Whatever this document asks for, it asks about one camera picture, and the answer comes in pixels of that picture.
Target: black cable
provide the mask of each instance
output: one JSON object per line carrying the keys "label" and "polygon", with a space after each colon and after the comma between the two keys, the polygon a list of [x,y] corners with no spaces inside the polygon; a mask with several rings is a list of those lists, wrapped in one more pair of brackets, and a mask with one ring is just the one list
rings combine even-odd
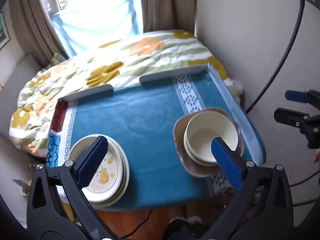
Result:
{"label": "black cable", "polygon": [[139,229],[145,222],[147,222],[147,221],[149,220],[150,215],[151,215],[152,212],[153,212],[153,210],[150,210],[148,217],[147,217],[145,220],[143,220],[131,233],[128,233],[128,234],[126,234],[125,236],[122,236],[121,239],[126,239],[126,238],[128,238],[129,236],[132,236],[135,232],[137,232],[138,229]]}
{"label": "black cable", "polygon": [[317,171],[317,172],[315,172],[315,173],[312,174],[310,177],[308,177],[308,178],[306,178],[306,179],[304,179],[304,180],[302,180],[302,181],[300,181],[300,182],[297,182],[297,183],[294,183],[294,184],[289,185],[289,187],[294,187],[294,186],[300,185],[300,184],[302,184],[302,183],[305,183],[305,182],[308,181],[309,179],[311,179],[311,178],[313,178],[314,176],[316,176],[318,173],[320,173],[320,170]]}
{"label": "black cable", "polygon": [[314,203],[314,202],[316,202],[317,200],[318,200],[317,198],[315,198],[315,199],[310,199],[310,200],[307,200],[307,201],[304,201],[304,202],[292,204],[292,206],[293,206],[293,207],[300,207],[300,206],[304,206],[304,205],[308,205],[308,204]]}
{"label": "black cable", "polygon": [[282,68],[285,60],[287,59],[290,50],[293,46],[293,43],[297,37],[298,34],[298,30],[300,28],[300,24],[301,24],[301,20],[302,20],[302,15],[303,15],[303,10],[304,10],[304,6],[305,6],[305,0],[300,0],[300,8],[299,8],[299,13],[298,13],[298,18],[297,18],[297,22],[296,25],[294,27],[290,42],[288,44],[287,49],[284,52],[284,55],[281,59],[281,61],[279,62],[279,65],[277,66],[276,70],[274,71],[274,73],[272,74],[271,78],[269,79],[268,83],[265,85],[265,87],[263,88],[263,90],[261,91],[261,93],[258,95],[258,97],[254,100],[254,102],[251,104],[251,106],[248,107],[248,109],[245,111],[247,114],[252,110],[252,108],[256,105],[256,103],[260,100],[260,98],[264,95],[264,93],[267,91],[267,89],[269,88],[269,86],[271,85],[271,83],[274,81],[274,79],[276,78],[277,74],[279,73],[280,69]]}

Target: brown bowl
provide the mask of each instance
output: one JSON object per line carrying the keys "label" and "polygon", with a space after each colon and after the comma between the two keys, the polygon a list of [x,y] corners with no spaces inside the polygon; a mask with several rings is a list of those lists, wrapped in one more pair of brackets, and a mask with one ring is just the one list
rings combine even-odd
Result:
{"label": "brown bowl", "polygon": [[[210,107],[199,112],[204,112],[204,111],[216,111],[221,114],[224,114],[226,117],[232,120],[227,112],[217,107]],[[187,128],[188,122],[194,115],[198,114],[199,112],[183,116],[179,120],[177,120],[177,122],[173,127],[173,140],[177,149],[179,159],[181,161],[182,166],[185,168],[185,170],[194,177],[207,178],[212,174],[220,172],[221,171],[220,167],[218,165],[213,167],[207,167],[207,166],[202,166],[202,165],[199,165],[198,163],[195,163],[189,157],[183,145],[183,136]],[[236,125],[236,126],[238,126],[237,127],[238,128],[238,145],[236,148],[236,152],[240,156],[242,156],[244,152],[244,142],[240,135],[240,126],[239,125]]]}

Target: silver bolt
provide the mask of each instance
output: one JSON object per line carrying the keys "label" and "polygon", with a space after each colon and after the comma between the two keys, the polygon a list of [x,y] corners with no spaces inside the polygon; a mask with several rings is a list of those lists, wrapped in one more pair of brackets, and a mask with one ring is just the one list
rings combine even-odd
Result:
{"label": "silver bolt", "polygon": [[283,166],[281,164],[277,164],[276,166],[277,170],[282,171],[283,170]]}
{"label": "silver bolt", "polygon": [[67,167],[70,167],[73,164],[72,160],[68,160],[64,163],[64,165],[66,165]]}
{"label": "silver bolt", "polygon": [[43,164],[42,163],[40,163],[40,164],[38,164],[37,166],[36,166],[36,169],[37,170],[41,170],[43,168]]}
{"label": "silver bolt", "polygon": [[245,163],[248,167],[253,167],[254,166],[254,162],[253,161],[247,161]]}

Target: black pants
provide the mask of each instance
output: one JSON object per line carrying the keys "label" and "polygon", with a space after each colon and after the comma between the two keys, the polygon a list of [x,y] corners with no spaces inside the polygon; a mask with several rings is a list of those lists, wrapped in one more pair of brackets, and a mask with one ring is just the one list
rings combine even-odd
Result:
{"label": "black pants", "polygon": [[191,225],[184,220],[176,219],[167,226],[162,240],[199,239],[209,228],[199,223]]}

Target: bed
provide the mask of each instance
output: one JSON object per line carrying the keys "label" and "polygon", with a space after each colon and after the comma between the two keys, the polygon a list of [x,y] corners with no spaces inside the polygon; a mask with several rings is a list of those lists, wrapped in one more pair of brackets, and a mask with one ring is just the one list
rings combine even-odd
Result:
{"label": "bed", "polygon": [[46,157],[48,133],[59,98],[111,84],[114,89],[139,83],[147,73],[212,62],[237,98],[223,66],[190,32],[158,31],[108,42],[48,70],[39,71],[22,88],[10,121],[10,140],[19,149]]}

